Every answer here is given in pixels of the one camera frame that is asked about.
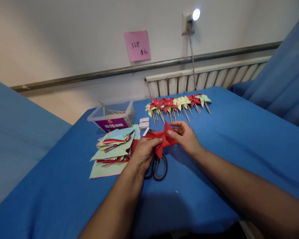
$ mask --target pink sticky note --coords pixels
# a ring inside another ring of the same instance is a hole
[[[131,61],[150,60],[150,42],[147,31],[124,33],[125,44]]]

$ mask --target blue curtain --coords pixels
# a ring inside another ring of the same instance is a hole
[[[299,126],[299,21],[257,78],[232,91]]]
[[[0,83],[0,203],[70,127]]]

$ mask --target red paper pinwheel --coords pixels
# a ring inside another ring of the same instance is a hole
[[[154,106],[163,110],[163,108],[161,107],[164,104],[163,101],[159,101],[158,99],[152,99],[152,101],[153,101],[153,103],[150,104],[149,110],[151,110]]]
[[[202,103],[200,102],[200,99],[199,98],[196,98],[195,97],[196,95],[193,95],[193,96],[187,96],[188,99],[190,99],[190,102],[191,102],[191,105],[192,107],[194,106],[194,104],[198,104],[198,105],[202,105]]]
[[[177,107],[177,105],[174,105],[174,98],[170,98],[170,99],[161,99],[161,101],[164,102],[164,111],[165,113],[167,113],[168,110],[168,106],[170,107]]]
[[[173,131],[172,127],[170,127],[169,124],[165,121],[164,131],[147,133],[145,136],[145,138],[162,138],[163,139],[163,142],[155,147],[155,153],[157,154],[157,156],[160,159],[162,158],[164,147],[168,147],[168,146],[177,144],[177,142],[171,136],[169,136],[167,134],[168,130]]]

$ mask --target stack of colored paper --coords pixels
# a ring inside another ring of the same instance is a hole
[[[139,126],[116,129],[100,138],[99,149],[90,161],[94,161],[90,179],[120,174],[141,138]]]

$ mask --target purple label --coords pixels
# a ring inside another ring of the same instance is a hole
[[[129,126],[125,122],[124,118],[108,119],[95,121],[105,132],[110,132],[115,129],[128,128]]]

